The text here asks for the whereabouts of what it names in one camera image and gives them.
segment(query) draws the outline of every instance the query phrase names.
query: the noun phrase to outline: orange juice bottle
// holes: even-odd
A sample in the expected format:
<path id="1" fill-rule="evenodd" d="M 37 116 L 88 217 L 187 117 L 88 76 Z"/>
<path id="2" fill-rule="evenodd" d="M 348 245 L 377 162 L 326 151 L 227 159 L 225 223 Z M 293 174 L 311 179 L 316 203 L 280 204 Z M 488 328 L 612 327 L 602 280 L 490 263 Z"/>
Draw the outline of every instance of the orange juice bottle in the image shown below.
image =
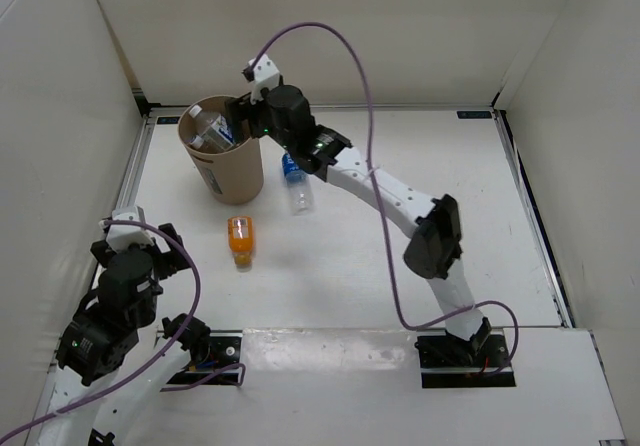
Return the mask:
<path id="1" fill-rule="evenodd" d="M 249 266 L 254 243 L 253 221 L 249 216 L 234 216 L 227 221 L 227 227 L 233 260 L 238 266 Z"/>

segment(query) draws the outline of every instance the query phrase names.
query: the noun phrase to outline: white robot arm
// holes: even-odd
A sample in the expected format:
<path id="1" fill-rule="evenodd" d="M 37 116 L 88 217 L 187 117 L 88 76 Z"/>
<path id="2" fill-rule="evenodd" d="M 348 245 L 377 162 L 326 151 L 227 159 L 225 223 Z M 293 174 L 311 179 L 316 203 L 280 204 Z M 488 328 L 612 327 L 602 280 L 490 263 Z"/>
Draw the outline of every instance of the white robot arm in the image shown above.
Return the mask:
<path id="1" fill-rule="evenodd" d="M 327 168 L 327 182 L 352 193 L 377 209 L 371 175 L 360 151 L 357 148 L 343 149 L 336 156 L 336 161 L 336 164 Z M 416 221 L 429 215 L 435 198 L 414 190 L 380 169 L 376 170 L 376 179 L 386 216 L 411 239 L 418 228 Z M 429 278 L 427 282 L 445 314 L 475 304 L 461 259 L 451 265 L 446 278 Z M 447 319 L 445 324 L 447 332 L 469 341 L 482 328 L 483 315 L 479 310 L 473 309 Z"/>
<path id="2" fill-rule="evenodd" d="M 243 71 L 251 92 L 226 103 L 236 141 L 268 135 L 302 170 L 378 209 L 371 172 L 358 149 L 338 132 L 316 124 L 302 92 L 284 84 L 267 55 L 255 67 L 254 62 Z M 385 215 L 410 238 L 404 254 L 409 269 L 427 280 L 445 314 L 474 305 L 460 259 L 457 202 L 448 195 L 435 199 L 416 191 L 381 169 L 375 176 Z M 471 309 L 447 319 L 445 325 L 460 365 L 473 362 L 490 335 L 488 320 Z"/>

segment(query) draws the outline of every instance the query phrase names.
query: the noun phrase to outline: white enclosure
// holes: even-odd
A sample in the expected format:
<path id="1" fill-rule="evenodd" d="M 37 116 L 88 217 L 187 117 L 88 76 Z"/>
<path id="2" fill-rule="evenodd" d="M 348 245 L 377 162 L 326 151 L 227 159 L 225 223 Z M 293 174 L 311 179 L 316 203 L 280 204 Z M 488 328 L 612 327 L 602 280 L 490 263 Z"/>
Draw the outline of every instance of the white enclosure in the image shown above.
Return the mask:
<path id="1" fill-rule="evenodd" d="M 140 117 L 95 0 L 0 0 L 0 430 L 31 418 Z"/>
<path id="2" fill-rule="evenodd" d="M 323 446 L 374 446 L 399 440 L 390 432 L 403 425 L 413 442 L 436 445 L 597 446 L 622 439 L 615 402 L 628 444 L 640 445 L 639 10 L 638 0 L 0 0 L 0 436 L 47 405 L 58 338 L 95 269 L 88 248 L 100 237 L 96 221 L 124 179 L 149 222 L 175 222 L 193 249 L 206 281 L 198 315 L 213 328 L 251 328 L 244 359 L 254 371 L 245 390 L 163 395 L 127 444 L 280 446 L 315 433 Z M 266 139 L 265 189 L 242 208 L 217 205 L 173 127 L 154 130 L 153 117 L 140 118 L 105 17 L 147 99 L 164 106 L 247 92 L 239 71 L 293 22 L 323 21 L 344 33 L 375 102 L 387 105 L 377 114 L 376 161 L 425 192 L 459 197 L 477 299 L 502 299 L 521 319 L 518 387 L 413 389 L 413 337 L 395 330 L 375 212 L 315 181 L 318 211 L 283 239 L 290 216 L 280 209 L 281 151 Z M 293 32 L 270 55 L 312 103 L 362 103 L 350 58 L 326 32 Z M 493 113 L 498 93 L 495 107 L 507 111 L 582 329 L 561 326 L 564 305 L 526 190 L 514 180 L 518 156 L 506 129 L 455 116 L 453 106 Z M 315 114 L 363 149 L 362 111 Z M 140 160 L 129 164 L 133 172 L 132 151 Z M 237 211 L 263 228 L 260 262 L 244 275 L 220 258 L 221 221 Z M 336 242 L 327 224 L 357 233 Z M 394 230 L 392 241 L 409 318 L 428 319 L 437 308 L 401 263 L 406 239 Z M 184 310 L 190 281 L 183 273 L 163 284 L 158 319 Z M 512 338 L 506 315 L 486 314 Z M 154 334 L 143 331 L 121 374 L 145 358 Z M 401 340 L 391 360 L 375 355 Z M 312 364 L 320 342 L 335 348 Z M 327 381 L 334 373 L 346 376 Z M 379 401 L 390 396 L 395 420 Z M 320 434 L 313 424 L 322 411 L 335 427 Z M 360 415 L 356 423 L 347 411 Z M 371 436 L 360 434 L 366 424 Z M 422 436 L 427 426 L 431 436 Z M 34 430 L 30 444 L 36 438 Z"/>
<path id="3" fill-rule="evenodd" d="M 640 441 L 640 0 L 571 0 L 509 108 L 579 325 Z"/>
<path id="4" fill-rule="evenodd" d="M 566 0 L 100 0 L 148 99 L 187 105 L 245 91 L 238 69 L 277 30 L 324 21 L 362 55 L 379 103 L 479 104 L 512 94 Z M 273 50 L 313 103 L 362 102 L 323 31 Z"/>

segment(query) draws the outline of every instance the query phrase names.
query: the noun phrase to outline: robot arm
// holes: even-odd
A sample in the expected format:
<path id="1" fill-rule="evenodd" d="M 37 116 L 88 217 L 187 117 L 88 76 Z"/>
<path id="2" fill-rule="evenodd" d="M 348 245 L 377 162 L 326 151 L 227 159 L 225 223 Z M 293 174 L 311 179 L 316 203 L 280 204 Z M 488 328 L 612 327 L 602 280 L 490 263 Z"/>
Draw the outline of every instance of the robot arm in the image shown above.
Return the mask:
<path id="1" fill-rule="evenodd" d="M 264 55 L 243 72 L 252 90 L 226 103 L 234 139 L 270 136 L 300 169 L 378 208 L 370 172 L 360 152 L 338 132 L 316 124 L 309 102 L 298 88 L 284 84 L 273 61 Z M 377 169 L 386 216 L 410 238 L 404 262 L 427 280 L 443 312 L 475 304 L 464 277 L 458 205 L 445 195 L 435 199 Z M 445 323 L 453 356 L 472 362 L 491 332 L 487 318 L 472 309 Z"/>
<path id="2" fill-rule="evenodd" d="M 111 219 L 144 223 L 144 213 L 132 206 L 115 210 Z M 165 239 L 182 245 L 171 224 L 158 229 Z M 159 282 L 189 267 L 186 257 L 169 241 L 169 251 L 162 252 L 146 229 L 114 224 L 106 232 L 104 240 L 91 246 L 104 271 L 97 287 L 80 301 L 60 340 L 50 413 L 112 386 L 126 354 L 138 343 L 138 329 L 155 320 L 157 297 L 162 294 Z M 181 314 L 173 321 L 163 319 L 164 339 L 158 342 L 154 354 L 177 334 L 186 317 Z M 175 372 L 189 361 L 200 364 L 208 357 L 210 333 L 206 324 L 192 317 L 177 339 L 182 351 L 174 348 L 162 361 L 133 377 L 126 388 L 113 392 L 109 411 L 98 399 L 45 423 L 38 446 L 81 446 L 87 439 L 89 445 L 121 444 L 144 405 Z M 69 370 L 77 373 L 80 381 Z"/>

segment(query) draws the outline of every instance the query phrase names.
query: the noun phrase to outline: paper cup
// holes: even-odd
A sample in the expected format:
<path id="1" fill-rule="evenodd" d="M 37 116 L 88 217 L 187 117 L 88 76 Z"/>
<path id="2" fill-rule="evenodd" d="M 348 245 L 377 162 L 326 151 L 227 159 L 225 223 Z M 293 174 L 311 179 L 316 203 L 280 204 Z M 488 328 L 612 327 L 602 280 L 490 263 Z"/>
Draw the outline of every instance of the paper cup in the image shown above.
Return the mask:
<path id="1" fill-rule="evenodd" d="M 178 122 L 178 135 L 214 198 L 225 204 L 243 204 L 255 198 L 264 184 L 260 142 L 250 139 L 219 154 L 201 153 L 187 144 L 196 133 L 195 121 L 189 116 L 189 110 L 198 104 L 204 110 L 226 116 L 224 103 L 229 98 L 212 96 L 189 106 Z"/>

